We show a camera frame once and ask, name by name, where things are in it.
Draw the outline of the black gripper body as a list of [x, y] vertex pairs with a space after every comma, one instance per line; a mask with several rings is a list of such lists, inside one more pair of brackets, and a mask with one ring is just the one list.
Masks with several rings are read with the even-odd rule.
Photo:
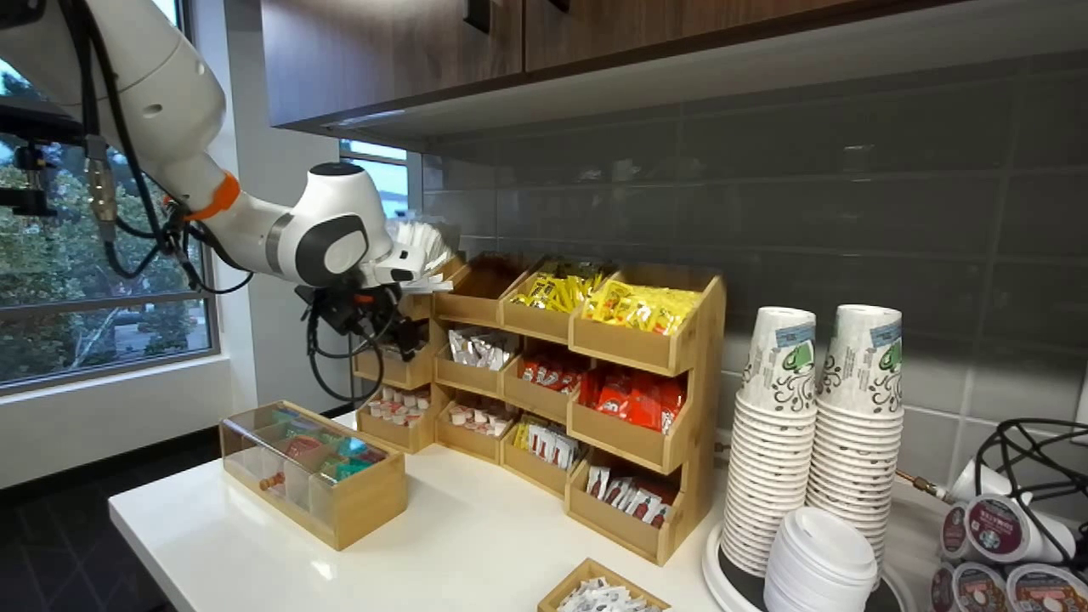
[[340, 338], [387, 338], [405, 324], [395, 288], [359, 288], [359, 287], [300, 287], [297, 297], [305, 304], [305, 326], [327, 324]]

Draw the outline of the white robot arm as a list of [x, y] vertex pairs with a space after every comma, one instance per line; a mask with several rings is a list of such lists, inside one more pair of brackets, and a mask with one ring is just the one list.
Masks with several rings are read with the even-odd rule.
[[445, 236], [391, 224], [355, 163], [310, 168], [297, 205], [251, 197], [212, 153], [226, 92], [153, 0], [0, 0], [0, 10], [5, 59], [76, 120], [82, 142], [138, 160], [236, 269], [344, 297], [332, 315], [344, 332], [371, 297], [398, 305], [453, 287]]

